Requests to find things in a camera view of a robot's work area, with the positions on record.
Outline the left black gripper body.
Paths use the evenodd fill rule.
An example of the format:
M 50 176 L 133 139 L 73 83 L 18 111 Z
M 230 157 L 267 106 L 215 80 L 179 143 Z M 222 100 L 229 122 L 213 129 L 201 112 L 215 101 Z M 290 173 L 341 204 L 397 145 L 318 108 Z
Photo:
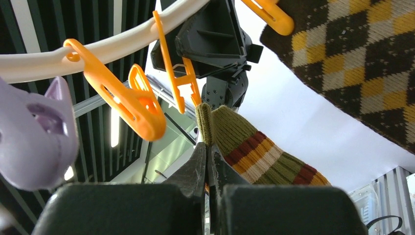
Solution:
M 197 78 L 236 79 L 258 63 L 263 46 L 240 27 L 232 0 L 211 0 L 165 36 L 176 76 L 190 59 Z

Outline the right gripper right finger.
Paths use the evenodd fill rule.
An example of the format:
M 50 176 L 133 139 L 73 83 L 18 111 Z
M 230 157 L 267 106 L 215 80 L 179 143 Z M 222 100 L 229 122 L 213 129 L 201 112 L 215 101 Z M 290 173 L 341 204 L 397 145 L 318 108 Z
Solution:
M 215 235 L 251 233 L 248 182 L 224 159 L 219 147 L 208 148 L 210 231 Z

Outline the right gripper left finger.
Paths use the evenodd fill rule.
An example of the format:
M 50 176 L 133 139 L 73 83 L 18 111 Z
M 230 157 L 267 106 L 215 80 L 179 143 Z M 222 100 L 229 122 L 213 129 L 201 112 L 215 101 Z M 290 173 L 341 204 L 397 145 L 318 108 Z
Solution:
M 179 235 L 205 233 L 207 146 L 196 144 L 190 159 L 163 183 L 179 189 L 174 198 L 173 231 Z

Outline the olive green sock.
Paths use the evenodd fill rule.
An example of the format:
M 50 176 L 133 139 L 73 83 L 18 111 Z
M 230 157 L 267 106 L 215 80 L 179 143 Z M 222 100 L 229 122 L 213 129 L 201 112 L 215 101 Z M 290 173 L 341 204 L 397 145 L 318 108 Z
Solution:
M 269 137 L 227 106 L 195 109 L 203 142 L 216 145 L 242 178 L 259 185 L 328 186 L 315 168 L 279 148 Z

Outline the brown argyle sock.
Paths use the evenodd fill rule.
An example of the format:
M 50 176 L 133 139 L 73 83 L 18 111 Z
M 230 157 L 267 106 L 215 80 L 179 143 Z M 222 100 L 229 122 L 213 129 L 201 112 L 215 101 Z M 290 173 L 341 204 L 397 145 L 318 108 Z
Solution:
M 280 0 L 289 36 L 261 43 L 306 86 L 407 151 L 415 151 L 415 3 Z

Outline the white oval sock hanger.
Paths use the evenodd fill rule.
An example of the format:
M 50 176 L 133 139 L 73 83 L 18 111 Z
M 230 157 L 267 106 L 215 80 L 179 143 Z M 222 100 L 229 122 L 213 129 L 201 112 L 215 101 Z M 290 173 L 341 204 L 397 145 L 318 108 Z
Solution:
M 207 3 L 206 0 L 172 3 L 159 13 L 164 33 L 171 32 Z M 155 20 L 150 18 L 132 29 L 85 47 L 107 64 L 148 46 L 158 38 Z M 70 52 L 73 52 L 70 47 L 61 47 L 51 52 L 4 54 L 0 57 L 0 75 L 7 83 L 22 83 L 81 72 L 84 66 L 80 62 L 66 58 Z

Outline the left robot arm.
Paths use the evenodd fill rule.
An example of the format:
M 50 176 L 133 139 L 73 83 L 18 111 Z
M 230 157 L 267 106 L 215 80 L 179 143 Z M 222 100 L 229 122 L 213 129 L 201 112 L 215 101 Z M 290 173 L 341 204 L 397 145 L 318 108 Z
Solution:
M 192 61 L 197 78 L 206 78 L 201 98 L 211 108 L 240 107 L 248 88 L 250 62 L 258 63 L 263 46 L 239 25 L 234 1 L 211 0 L 166 35 L 174 74 L 185 75 L 182 58 Z

